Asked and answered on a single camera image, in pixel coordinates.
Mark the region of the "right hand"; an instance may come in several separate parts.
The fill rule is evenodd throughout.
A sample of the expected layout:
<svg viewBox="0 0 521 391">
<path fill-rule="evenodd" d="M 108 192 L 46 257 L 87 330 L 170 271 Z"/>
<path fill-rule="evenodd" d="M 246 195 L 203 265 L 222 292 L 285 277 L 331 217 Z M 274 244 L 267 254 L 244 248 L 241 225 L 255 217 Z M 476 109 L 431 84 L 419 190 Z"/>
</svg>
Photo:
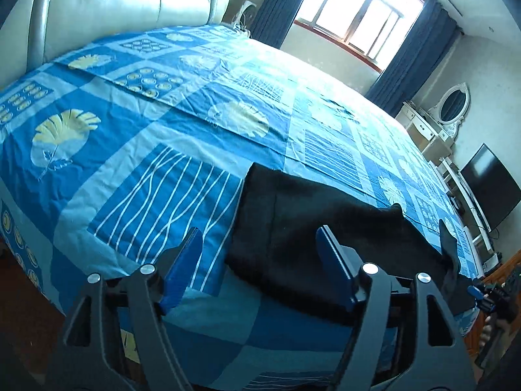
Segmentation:
<svg viewBox="0 0 521 391">
<path fill-rule="evenodd" d="M 492 332 L 497 329 L 501 330 L 501 340 L 499 348 L 505 350 L 509 346 L 510 324 L 505 320 L 493 320 L 491 316 L 487 316 L 485 326 L 480 334 L 479 348 L 482 349 L 491 339 Z"/>
</svg>

